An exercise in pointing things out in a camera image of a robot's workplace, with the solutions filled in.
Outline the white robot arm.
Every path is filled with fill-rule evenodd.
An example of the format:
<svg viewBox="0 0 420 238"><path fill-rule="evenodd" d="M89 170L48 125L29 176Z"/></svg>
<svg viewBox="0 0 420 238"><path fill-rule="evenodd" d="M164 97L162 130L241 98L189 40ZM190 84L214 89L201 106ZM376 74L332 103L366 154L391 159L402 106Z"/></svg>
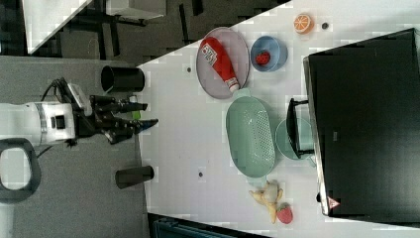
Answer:
<svg viewBox="0 0 420 238"><path fill-rule="evenodd" d="M54 101L41 99L24 104L1 105L1 138L22 139L32 146L66 143L74 146L82 138L104 135L112 145L148 130L156 119L124 119L119 115L145 110L146 103L116 99L112 96L90 95L60 78L48 90Z"/></svg>

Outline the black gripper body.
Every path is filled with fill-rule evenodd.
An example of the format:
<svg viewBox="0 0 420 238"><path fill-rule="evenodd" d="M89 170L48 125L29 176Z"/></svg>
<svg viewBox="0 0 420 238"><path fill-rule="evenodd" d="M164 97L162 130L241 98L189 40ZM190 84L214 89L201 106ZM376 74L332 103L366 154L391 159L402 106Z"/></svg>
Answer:
<svg viewBox="0 0 420 238"><path fill-rule="evenodd" d="M74 83L67 85L68 99L72 108L74 122L74 138L67 141L68 145L76 145L77 140L101 134L99 123L95 119L90 97L86 96L81 87Z"/></svg>

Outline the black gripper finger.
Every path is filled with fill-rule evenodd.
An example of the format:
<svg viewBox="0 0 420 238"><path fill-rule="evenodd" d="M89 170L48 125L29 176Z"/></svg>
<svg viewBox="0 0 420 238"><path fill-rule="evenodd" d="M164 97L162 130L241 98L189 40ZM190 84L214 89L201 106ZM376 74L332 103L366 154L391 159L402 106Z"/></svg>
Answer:
<svg viewBox="0 0 420 238"><path fill-rule="evenodd" d="M158 123L158 119L149 120L126 120L119 119L116 122L115 131L118 135L133 136L137 135L142 131L148 130Z"/></svg>
<svg viewBox="0 0 420 238"><path fill-rule="evenodd" d="M127 113L134 111L145 111L147 108L147 103L127 102L115 104L113 107L113 111L119 113Z"/></svg>

